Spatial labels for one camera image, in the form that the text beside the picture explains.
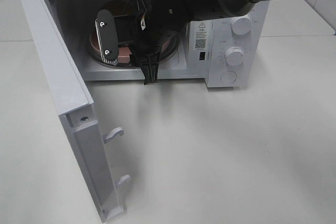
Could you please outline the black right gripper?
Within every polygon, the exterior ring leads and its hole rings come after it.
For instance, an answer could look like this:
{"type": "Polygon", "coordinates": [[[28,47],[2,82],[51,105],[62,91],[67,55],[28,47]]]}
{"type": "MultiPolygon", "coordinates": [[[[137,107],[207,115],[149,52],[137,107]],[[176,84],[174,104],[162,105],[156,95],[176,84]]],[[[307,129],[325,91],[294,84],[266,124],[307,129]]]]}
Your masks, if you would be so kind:
{"type": "Polygon", "coordinates": [[[186,0],[128,0],[116,25],[111,12],[102,9],[95,20],[101,60],[117,65],[118,43],[127,45],[130,61],[141,69],[144,84],[156,83],[164,44],[173,43],[177,49],[178,33],[191,19],[186,0]]]}

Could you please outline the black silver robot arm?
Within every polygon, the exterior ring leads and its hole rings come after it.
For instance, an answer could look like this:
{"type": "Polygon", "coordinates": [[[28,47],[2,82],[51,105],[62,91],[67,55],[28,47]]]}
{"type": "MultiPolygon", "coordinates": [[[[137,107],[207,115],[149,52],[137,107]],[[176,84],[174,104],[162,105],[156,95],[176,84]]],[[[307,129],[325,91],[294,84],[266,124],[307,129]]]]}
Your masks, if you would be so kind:
{"type": "Polygon", "coordinates": [[[269,0],[128,0],[130,15],[100,10],[95,23],[101,61],[116,65],[119,46],[126,45],[145,84],[156,83],[163,45],[187,23],[243,16],[261,1],[269,0]]]}

